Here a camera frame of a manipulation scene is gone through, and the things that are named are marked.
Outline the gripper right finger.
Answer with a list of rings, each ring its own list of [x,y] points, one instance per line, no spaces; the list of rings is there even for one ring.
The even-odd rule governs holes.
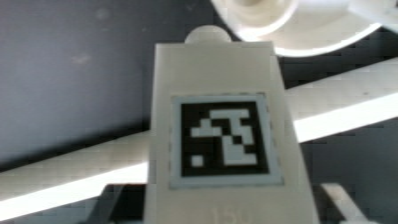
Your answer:
[[[342,186],[337,183],[323,183],[321,189],[344,218],[339,224],[379,224],[365,218]]]

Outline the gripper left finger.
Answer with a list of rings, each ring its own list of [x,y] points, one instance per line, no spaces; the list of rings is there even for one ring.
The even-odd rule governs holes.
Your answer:
[[[120,184],[108,184],[104,186],[84,224],[109,224],[122,188]]]

